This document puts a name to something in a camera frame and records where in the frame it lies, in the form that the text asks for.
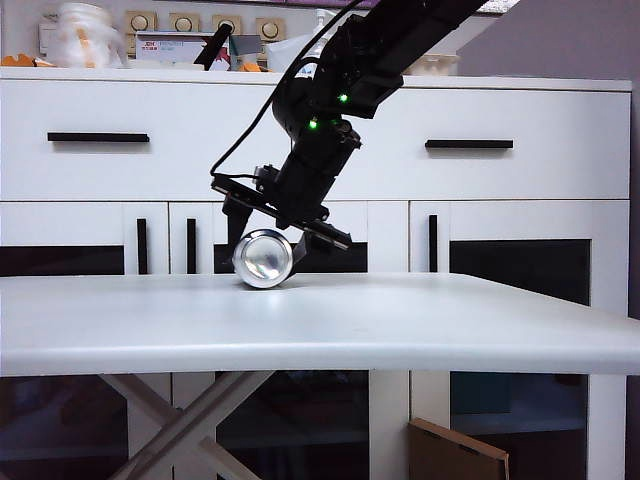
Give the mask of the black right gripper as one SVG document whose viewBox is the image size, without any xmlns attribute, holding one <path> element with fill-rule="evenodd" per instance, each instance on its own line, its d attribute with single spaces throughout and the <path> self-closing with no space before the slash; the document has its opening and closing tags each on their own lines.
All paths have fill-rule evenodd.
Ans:
<svg viewBox="0 0 640 480">
<path fill-rule="evenodd" d="M 319 251 L 319 239 L 340 249 L 350 248 L 351 236 L 327 223 L 329 210 L 322 205 L 338 172 L 338 164 L 322 171 L 293 151 L 280 169 L 256 167 L 249 176 L 254 181 L 252 188 L 239 183 L 236 175 L 213 174 L 212 189 L 224 195 L 228 246 L 236 247 L 250 215 L 257 210 L 274 218 L 279 229 L 295 227 L 305 232 L 293 248 L 295 264 Z"/>
</svg>

